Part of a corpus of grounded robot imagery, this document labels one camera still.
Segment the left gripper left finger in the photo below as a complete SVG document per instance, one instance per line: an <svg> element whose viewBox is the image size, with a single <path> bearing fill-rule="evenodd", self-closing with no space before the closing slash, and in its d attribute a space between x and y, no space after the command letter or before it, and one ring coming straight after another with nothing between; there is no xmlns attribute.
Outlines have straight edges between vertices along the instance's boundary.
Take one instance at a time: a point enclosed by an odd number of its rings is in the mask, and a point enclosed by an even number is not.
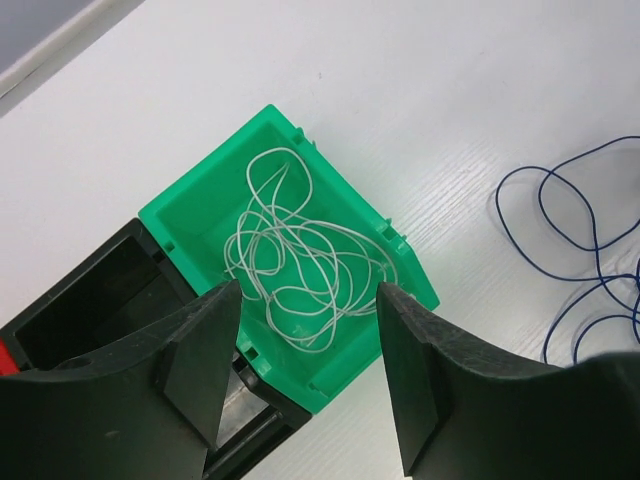
<svg viewBox="0 0 640 480"><path fill-rule="evenodd" d="M242 292L182 309L51 370L1 380L5 479L199 479L216 443Z"/></svg>

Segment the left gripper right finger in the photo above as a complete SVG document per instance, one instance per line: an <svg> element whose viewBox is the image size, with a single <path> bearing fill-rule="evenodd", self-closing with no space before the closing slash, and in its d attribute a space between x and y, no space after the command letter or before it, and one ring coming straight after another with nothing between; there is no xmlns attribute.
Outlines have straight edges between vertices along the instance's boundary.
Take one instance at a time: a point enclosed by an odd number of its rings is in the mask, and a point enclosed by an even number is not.
<svg viewBox="0 0 640 480"><path fill-rule="evenodd" d="M635 479L639 357L546 365L377 290L386 378L412 479Z"/></svg>

